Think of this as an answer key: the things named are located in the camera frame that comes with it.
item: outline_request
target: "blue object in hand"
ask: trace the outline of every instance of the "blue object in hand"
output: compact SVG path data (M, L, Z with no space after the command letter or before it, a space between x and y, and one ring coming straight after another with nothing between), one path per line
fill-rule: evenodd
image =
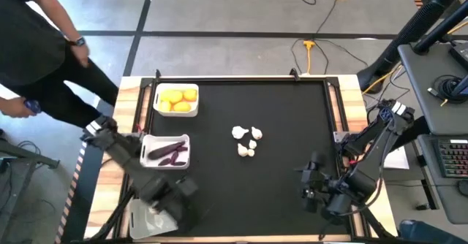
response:
M36 100L26 100L24 101L24 106L30 109L33 113L41 113L41 107L39 106L39 102Z

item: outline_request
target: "white bowl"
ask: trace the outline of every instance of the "white bowl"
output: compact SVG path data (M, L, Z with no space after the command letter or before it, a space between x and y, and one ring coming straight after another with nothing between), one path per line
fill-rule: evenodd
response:
M169 159L173 153L169 153L166 156L151 160L148 158L148 154L157 148L162 148L166 145L172 145L176 142L185 142L185 147L187 150L184 152L179 152L177 161L184 161L185 165L183 166L173 166L172 164L165 165L163 167L158 166L158 164L164 160ZM187 169L190 165L190 138L188 135L183 134L180 137L155 137L153 135L147 134L143 138L143 144L141 147L141 154L140 154L140 163L144 167L150 167L159 170L168 170L168 169Z
M173 90L173 91L186 91L189 89L197 90L197 101L189 102L190 107L192 108L189 112L162 112L159 110L159 96L163 91ZM156 94L154 95L153 108L158 111L162 116L166 117L194 117L198 114L198 100L200 99L200 94L198 91L198 85L196 84L185 84L185 83L160 83L156 87Z

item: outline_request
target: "yellow food item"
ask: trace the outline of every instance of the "yellow food item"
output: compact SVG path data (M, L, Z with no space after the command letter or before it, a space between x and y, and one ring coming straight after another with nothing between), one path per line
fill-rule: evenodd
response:
M161 101L159 103L159 110L162 112L170 112L170 102Z
M184 95L181 91L172 91L169 96L169 102L172 104L176 104L180 102L184 98Z
M169 102L170 97L172 96L172 93L173 93L172 90L166 90L166 91L161 92L159 97L160 97L161 101Z
M189 89L184 92L184 99L189 102L195 102L197 100L197 90Z
M179 102L174 105L174 111L176 112L189 112L192 109L188 102Z

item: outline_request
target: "purple vegetable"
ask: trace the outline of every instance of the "purple vegetable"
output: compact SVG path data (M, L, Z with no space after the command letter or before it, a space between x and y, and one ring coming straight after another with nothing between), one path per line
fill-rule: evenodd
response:
M177 150L177 148L180 148L182 145L184 145L184 143L185 142L177 142L172 145L166 145L164 147L157 148L156 150L153 150L148 154L148 158L151 160L160 159L168 155L169 153L172 153L173 151Z
M158 167L163 167L168 164L170 164L170 159L164 159L158 164Z
M172 163L172 165L176 166L176 167L181 167L181 166L183 166L185 164L186 164L186 162L182 162L182 161Z
M170 157L170 164L174 164L178 158L178 151L174 152L173 155Z
M186 150L189 150L188 148L186 148L185 146L181 146L180 148L177 148L176 149L178 152L184 152Z

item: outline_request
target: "black pants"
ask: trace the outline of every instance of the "black pants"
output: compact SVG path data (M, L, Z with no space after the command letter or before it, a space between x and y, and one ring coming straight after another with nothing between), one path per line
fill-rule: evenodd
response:
M85 128L101 113L74 94L65 80L90 90L108 104L116 103L117 86L93 61L89 61L87 68L82 67L70 46L66 48L64 63L56 71L29 85L5 87L26 99L37 100L42 111L53 118Z

